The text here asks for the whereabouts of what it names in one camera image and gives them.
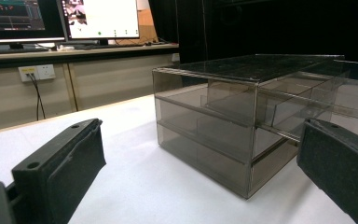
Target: screw hole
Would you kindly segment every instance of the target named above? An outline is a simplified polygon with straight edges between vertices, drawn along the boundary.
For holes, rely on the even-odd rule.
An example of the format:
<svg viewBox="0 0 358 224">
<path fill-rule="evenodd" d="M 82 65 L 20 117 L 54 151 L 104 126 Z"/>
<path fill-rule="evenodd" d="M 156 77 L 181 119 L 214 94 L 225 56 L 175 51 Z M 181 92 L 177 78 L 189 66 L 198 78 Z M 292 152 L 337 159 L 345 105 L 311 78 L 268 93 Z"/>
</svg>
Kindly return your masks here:
<svg viewBox="0 0 358 224">
<path fill-rule="evenodd" d="M 27 166 L 28 169 L 34 169 L 39 165 L 39 162 L 33 162 Z"/>
</svg>

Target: computer monitor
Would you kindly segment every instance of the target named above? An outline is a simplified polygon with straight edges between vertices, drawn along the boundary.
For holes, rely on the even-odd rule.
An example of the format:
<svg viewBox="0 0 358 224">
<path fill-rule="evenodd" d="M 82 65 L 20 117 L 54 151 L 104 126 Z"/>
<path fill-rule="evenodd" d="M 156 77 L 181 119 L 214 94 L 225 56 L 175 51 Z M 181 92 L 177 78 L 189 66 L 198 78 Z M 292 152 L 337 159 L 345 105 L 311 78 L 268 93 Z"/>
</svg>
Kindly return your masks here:
<svg viewBox="0 0 358 224">
<path fill-rule="evenodd" d="M 59 0 L 68 41 L 139 38 L 136 0 Z"/>
<path fill-rule="evenodd" d="M 58 4 L 51 0 L 0 0 L 0 45 L 58 42 L 64 32 Z"/>
</svg>

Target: white table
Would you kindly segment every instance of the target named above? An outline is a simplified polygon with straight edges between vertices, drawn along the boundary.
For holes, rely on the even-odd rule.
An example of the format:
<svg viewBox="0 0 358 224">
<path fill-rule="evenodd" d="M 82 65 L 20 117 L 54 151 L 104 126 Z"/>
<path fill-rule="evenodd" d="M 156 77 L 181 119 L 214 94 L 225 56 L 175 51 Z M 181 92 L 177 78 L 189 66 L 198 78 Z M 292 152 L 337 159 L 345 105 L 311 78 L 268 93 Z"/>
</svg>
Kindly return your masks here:
<svg viewBox="0 0 358 224">
<path fill-rule="evenodd" d="M 103 120 L 107 164 L 70 223 L 353 223 L 290 161 L 244 200 L 158 146 L 152 95 L 0 131 L 0 181 L 72 124 Z"/>
</svg>

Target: power outlet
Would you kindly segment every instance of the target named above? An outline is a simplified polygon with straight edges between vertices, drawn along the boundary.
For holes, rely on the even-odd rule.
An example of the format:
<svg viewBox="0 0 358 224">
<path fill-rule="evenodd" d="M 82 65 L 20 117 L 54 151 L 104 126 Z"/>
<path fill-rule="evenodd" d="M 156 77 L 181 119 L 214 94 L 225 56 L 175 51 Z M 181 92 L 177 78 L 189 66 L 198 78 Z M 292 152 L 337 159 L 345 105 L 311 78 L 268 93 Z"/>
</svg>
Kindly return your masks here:
<svg viewBox="0 0 358 224">
<path fill-rule="evenodd" d="M 54 67 L 52 64 L 38 65 L 36 68 L 40 79 L 55 78 Z"/>
<path fill-rule="evenodd" d="M 173 63 L 180 62 L 180 55 L 179 55 L 179 53 L 174 53 L 174 54 L 172 55 L 171 61 L 172 61 Z"/>
<path fill-rule="evenodd" d="M 36 66 L 19 67 L 20 77 L 22 82 L 32 81 L 30 75 L 34 75 L 36 80 L 40 79 L 37 73 Z"/>
</svg>

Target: keyboard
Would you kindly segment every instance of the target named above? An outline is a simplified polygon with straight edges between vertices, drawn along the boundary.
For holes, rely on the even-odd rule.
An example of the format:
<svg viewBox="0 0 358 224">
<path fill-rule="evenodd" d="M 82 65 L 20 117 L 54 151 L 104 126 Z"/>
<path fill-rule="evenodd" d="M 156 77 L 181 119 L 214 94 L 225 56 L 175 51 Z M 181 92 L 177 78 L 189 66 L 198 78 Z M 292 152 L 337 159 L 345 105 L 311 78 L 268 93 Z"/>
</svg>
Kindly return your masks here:
<svg viewBox="0 0 358 224">
<path fill-rule="evenodd" d="M 74 46 L 75 49 L 122 49 L 122 48 L 133 48 L 142 47 L 143 44 L 123 44 L 123 45 L 83 45 Z"/>
<path fill-rule="evenodd" d="M 0 49 L 0 54 L 46 52 L 49 49 Z"/>
</svg>

